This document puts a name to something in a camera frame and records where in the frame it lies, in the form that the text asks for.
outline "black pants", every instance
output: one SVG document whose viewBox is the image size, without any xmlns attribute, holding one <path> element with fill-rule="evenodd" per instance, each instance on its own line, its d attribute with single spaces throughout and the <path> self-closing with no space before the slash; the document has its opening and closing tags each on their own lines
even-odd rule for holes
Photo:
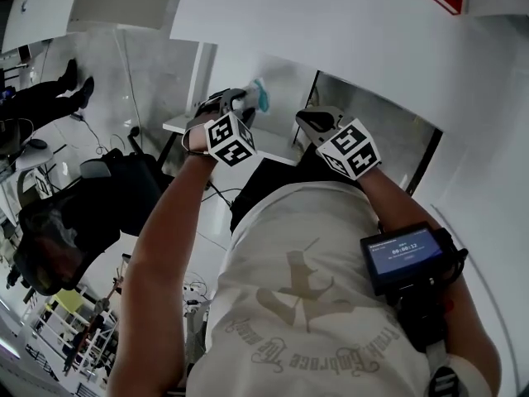
<svg viewBox="0 0 529 397">
<path fill-rule="evenodd" d="M 342 182 L 364 191 L 356 181 L 329 168 L 327 163 L 316 154 L 314 145 L 308 147 L 297 166 L 264 159 L 231 205 L 231 232 L 259 201 L 276 189 L 288 184 L 319 181 Z"/>
<path fill-rule="evenodd" d="M 57 97 L 66 92 L 65 85 L 50 81 L 18 91 L 0 109 L 1 119 L 25 118 L 33 122 L 35 131 L 56 119 L 71 115 L 79 110 L 82 99 L 78 94 L 71 97 Z M 31 134 L 31 124 L 20 121 L 21 141 Z"/>
</svg>

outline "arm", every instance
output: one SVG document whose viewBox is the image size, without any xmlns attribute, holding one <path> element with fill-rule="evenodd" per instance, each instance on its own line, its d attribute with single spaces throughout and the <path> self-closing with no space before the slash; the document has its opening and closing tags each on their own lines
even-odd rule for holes
<svg viewBox="0 0 529 397">
<path fill-rule="evenodd" d="M 358 182 L 387 231 L 419 222 L 428 222 L 434 229 L 441 228 L 426 210 L 377 168 L 360 177 Z M 496 395 L 501 380 L 498 353 L 479 320 L 463 275 L 444 291 L 441 301 L 445 307 L 451 305 L 450 302 L 454 306 L 445 314 L 447 351 L 476 366 Z"/>
<path fill-rule="evenodd" d="M 158 397 L 182 377 L 183 276 L 215 164 L 190 156 L 141 231 L 123 285 L 112 397 Z"/>
</svg>

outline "chair backrest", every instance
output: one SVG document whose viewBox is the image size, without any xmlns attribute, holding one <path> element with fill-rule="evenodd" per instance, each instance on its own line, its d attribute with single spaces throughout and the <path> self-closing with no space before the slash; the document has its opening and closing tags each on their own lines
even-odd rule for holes
<svg viewBox="0 0 529 397">
<path fill-rule="evenodd" d="M 152 155 L 127 155 L 88 160 L 83 178 L 111 178 L 119 228 L 139 236 L 167 182 Z"/>
<path fill-rule="evenodd" d="M 87 179 L 25 206 L 13 260 L 40 294 L 74 289 L 92 262 L 120 237 L 110 179 Z"/>
<path fill-rule="evenodd" d="M 138 236 L 168 184 L 154 157 L 120 151 L 81 164 L 81 175 L 19 214 L 24 235 L 13 260 L 43 295 L 74 289 L 120 230 Z"/>
</svg>

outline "leg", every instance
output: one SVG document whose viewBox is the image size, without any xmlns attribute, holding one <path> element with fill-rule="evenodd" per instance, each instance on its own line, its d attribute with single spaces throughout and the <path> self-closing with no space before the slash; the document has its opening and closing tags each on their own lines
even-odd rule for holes
<svg viewBox="0 0 529 397">
<path fill-rule="evenodd" d="M 13 100 L 31 101 L 55 98 L 66 93 L 66 87 L 60 81 L 49 81 L 17 91 Z"/>
<path fill-rule="evenodd" d="M 75 94 L 69 98 L 53 98 L 52 100 L 43 102 L 39 108 L 39 112 L 33 116 L 30 115 L 28 119 L 31 119 L 35 130 L 37 130 L 50 122 L 71 115 L 79 110 L 81 102 L 81 99 L 79 97 L 76 98 Z"/>
</svg>

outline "white t-shirt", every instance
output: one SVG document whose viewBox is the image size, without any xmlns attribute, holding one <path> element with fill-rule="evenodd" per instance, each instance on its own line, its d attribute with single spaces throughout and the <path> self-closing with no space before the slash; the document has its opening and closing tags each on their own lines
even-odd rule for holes
<svg viewBox="0 0 529 397">
<path fill-rule="evenodd" d="M 360 251 L 376 225 L 345 184 L 291 184 L 259 202 L 233 233 L 187 395 L 425 395 L 427 358 L 374 296 Z M 450 363 L 469 395 L 491 395 L 474 366 Z"/>
</svg>

